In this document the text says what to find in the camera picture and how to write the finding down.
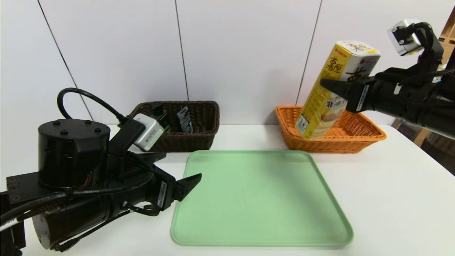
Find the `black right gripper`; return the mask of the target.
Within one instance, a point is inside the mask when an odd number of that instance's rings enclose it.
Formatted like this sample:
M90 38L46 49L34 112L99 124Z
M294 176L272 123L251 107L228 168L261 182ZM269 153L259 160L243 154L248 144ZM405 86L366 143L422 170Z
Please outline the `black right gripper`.
M400 104L395 100L394 90L402 79L399 75L376 75L355 82L321 79L320 85L348 99L346 110L350 112L399 113Z

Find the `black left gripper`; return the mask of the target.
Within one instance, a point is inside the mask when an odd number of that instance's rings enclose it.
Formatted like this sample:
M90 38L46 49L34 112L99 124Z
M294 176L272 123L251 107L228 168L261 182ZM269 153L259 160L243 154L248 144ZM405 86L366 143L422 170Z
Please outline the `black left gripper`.
M109 187L126 186L128 191L108 196L111 217L135 211L152 217L166 210L174 200L183 201L200 183L202 174L176 179L154 164L108 164Z

